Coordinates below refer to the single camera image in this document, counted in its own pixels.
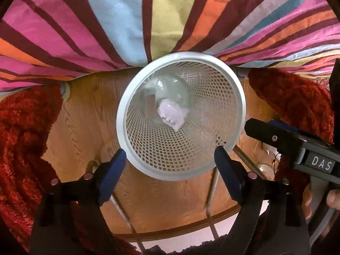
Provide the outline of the person right hand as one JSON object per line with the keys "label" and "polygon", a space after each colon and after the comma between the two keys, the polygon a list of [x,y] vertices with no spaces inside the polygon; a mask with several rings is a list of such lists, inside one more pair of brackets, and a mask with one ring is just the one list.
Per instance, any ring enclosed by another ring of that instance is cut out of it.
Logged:
{"label": "person right hand", "polygon": [[339,235],[339,189],[332,184],[310,183],[303,192],[302,209],[307,221],[309,243],[315,248],[327,238]]}

